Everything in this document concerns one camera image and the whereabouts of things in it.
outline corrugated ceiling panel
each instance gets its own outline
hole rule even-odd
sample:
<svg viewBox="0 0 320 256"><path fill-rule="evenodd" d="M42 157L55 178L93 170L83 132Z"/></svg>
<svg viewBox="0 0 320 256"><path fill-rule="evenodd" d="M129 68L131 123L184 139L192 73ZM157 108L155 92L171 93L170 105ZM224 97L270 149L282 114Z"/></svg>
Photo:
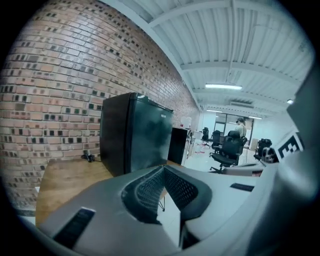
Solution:
<svg viewBox="0 0 320 256"><path fill-rule="evenodd" d="M147 22L156 19L173 9L184 5L203 2L203 0L123 0ZM232 49L232 9L194 8L156 25L153 29L162 38L175 59L183 64L214 63L215 66L188 69L186 79L195 90L205 89L206 83L231 83L242 86L246 97L220 93L197 94L199 102L206 104L229 104L230 101L247 101L248 95L265 97L268 100L252 98L252 103L259 110L280 112L285 108L287 99L293 98L314 60L315 52L304 33L274 0L255 0L253 5L260 11L237 8L236 37L233 61L260 66L268 70L251 68L246 70L231 68ZM278 12L264 11L266 5Z"/></svg>

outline white ceiling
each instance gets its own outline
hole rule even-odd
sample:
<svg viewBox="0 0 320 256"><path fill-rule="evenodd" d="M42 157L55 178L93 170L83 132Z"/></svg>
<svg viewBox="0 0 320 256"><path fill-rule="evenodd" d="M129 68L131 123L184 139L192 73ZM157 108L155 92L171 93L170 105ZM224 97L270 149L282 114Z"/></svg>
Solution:
<svg viewBox="0 0 320 256"><path fill-rule="evenodd" d="M161 47L202 110L257 117L282 112L315 57L303 31L273 0L102 1ZM209 89L207 83L242 90Z"/></svg>

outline wooden desk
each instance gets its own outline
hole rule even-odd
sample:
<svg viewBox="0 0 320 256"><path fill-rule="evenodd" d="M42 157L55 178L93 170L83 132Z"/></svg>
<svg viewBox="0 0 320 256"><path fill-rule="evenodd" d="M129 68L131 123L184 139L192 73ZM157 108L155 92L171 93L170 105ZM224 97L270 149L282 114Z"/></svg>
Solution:
<svg viewBox="0 0 320 256"><path fill-rule="evenodd" d="M171 161L167 161L167 164L179 165ZM42 177L37 197L35 225L39 226L50 213L92 184L110 178L113 178L112 174L100 161L50 161Z"/></svg>

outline brick wall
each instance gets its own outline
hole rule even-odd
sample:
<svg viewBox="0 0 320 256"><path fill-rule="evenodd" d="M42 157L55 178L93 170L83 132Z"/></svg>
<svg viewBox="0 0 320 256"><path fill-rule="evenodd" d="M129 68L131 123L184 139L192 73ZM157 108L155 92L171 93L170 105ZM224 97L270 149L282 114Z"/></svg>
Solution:
<svg viewBox="0 0 320 256"><path fill-rule="evenodd" d="M34 209L50 159L99 153L102 102L139 92L198 124L199 111L159 47L98 1L56 0L26 24L1 72L0 149L13 206Z"/></svg>

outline black vent slot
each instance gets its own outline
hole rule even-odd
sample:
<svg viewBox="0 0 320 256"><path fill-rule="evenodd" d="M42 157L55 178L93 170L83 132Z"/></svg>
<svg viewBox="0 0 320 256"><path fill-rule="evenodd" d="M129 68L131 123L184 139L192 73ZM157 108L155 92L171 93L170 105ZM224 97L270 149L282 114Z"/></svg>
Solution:
<svg viewBox="0 0 320 256"><path fill-rule="evenodd" d="M53 239L59 244L72 249L95 213L90 209L80 209Z"/></svg>

